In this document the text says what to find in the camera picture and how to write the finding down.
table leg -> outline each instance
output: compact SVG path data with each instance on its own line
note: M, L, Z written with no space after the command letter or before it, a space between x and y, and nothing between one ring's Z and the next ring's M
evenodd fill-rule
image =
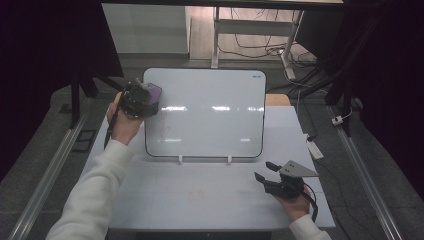
M290 49L294 42L294 38L296 37L297 29L299 28L299 23L300 23L300 19L302 18L302 15L303 15L303 11L300 11L299 14L297 14L296 18L294 19L293 26L289 35L289 39L287 40L286 47L283 53L281 54L281 60L283 61L284 69L286 71L288 80L296 79L293 69L290 66L289 54L290 54Z
M79 82L77 72L71 79L71 98L72 98L72 122L69 129L74 129L80 119L80 99L79 99Z
M212 50L211 68L218 68L219 7L214 8L213 23L214 23L214 37L213 37L213 50Z

hand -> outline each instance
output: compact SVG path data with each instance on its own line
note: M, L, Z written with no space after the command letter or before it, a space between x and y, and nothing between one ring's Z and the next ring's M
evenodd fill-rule
M306 186L304 191L306 194L311 195L308 189L306 188ZM283 206L290 220L296 221L298 218L301 218L305 216L306 214L309 214L310 203L302 195L300 195L297 198L289 199L289 200L283 199L275 195L273 196L275 197L275 199L277 199L277 201L281 204L281 206Z
M109 123L117 106L117 103L111 103L109 105L109 111L106 114ZM131 139L133 139L133 137L137 134L142 122L143 119L128 116L122 110L119 110L111 138L128 145Z

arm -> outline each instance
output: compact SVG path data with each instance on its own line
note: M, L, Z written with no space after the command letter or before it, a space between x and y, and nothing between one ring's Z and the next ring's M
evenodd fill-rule
M112 104L107 114L113 115ZM127 146L142 120L119 112L112 139L105 151L93 159L93 167L77 182L65 203L62 217L47 239L104 239L113 203L133 153Z
M317 228L309 215L309 202L304 197L299 196L295 199L285 200L274 196L286 211L290 220L290 230L297 240L331 240L327 232Z

wall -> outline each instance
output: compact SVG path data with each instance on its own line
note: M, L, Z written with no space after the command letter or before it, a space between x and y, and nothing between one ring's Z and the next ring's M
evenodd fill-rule
M186 7L102 6L118 53L188 53Z

white cable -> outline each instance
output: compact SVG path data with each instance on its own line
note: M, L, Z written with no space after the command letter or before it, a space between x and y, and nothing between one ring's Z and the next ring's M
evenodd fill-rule
M350 107L350 113L348 115L342 117L342 119L345 119L345 118L349 117L351 114L352 114L352 107Z

